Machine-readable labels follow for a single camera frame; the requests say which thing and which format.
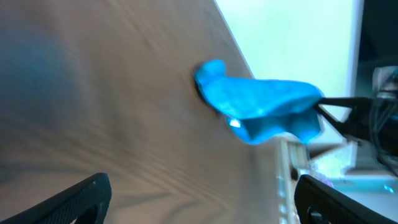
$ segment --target blue cloth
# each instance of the blue cloth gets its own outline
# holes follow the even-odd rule
[[[313,105],[322,93],[309,83],[229,78],[222,60],[204,63],[195,81],[209,105],[226,115],[232,131],[248,144],[284,132],[308,144],[321,131]]]

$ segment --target brown wooden surface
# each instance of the brown wooden surface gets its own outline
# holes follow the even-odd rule
[[[97,172],[106,223],[264,223],[193,67],[250,77],[212,0],[0,1],[0,219]]]

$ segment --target teal object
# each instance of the teal object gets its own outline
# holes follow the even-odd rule
[[[323,94],[309,83],[230,78],[222,60],[204,63],[194,78],[202,98],[224,114],[233,133],[248,144],[284,132],[308,144],[321,131],[313,106]]]

